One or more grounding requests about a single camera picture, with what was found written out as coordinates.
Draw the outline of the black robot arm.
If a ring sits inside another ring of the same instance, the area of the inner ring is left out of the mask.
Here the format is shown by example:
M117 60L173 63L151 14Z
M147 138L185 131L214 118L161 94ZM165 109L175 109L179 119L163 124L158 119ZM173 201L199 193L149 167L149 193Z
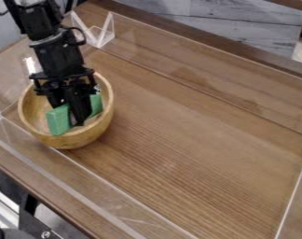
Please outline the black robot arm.
M62 24L65 16L55 0L18 4L5 0L21 33L30 39L42 71L31 73L34 90L46 96L50 105L69 105L78 126L93 113L90 96L97 92L94 70L86 67L81 46L86 44L85 31Z

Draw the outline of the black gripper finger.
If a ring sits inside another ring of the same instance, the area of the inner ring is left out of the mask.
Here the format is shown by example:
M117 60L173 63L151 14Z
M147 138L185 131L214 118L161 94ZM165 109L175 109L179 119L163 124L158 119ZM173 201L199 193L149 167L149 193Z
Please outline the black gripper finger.
M90 102L90 91L79 88L66 90L66 99L70 105L70 111L75 119L75 125L83 126L93 109Z
M65 95L61 89L50 89L47 91L47 100L53 108L65 104Z

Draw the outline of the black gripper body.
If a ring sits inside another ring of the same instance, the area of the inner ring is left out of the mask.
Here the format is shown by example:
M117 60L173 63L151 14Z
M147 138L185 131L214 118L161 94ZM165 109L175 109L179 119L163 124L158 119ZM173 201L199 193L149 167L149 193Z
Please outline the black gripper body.
M38 95L63 97L67 88L87 94L95 92L94 70L86 67L81 52L86 37L79 40L75 31L85 33L78 27L38 27L29 31L29 46L42 66L42 71L30 75Z

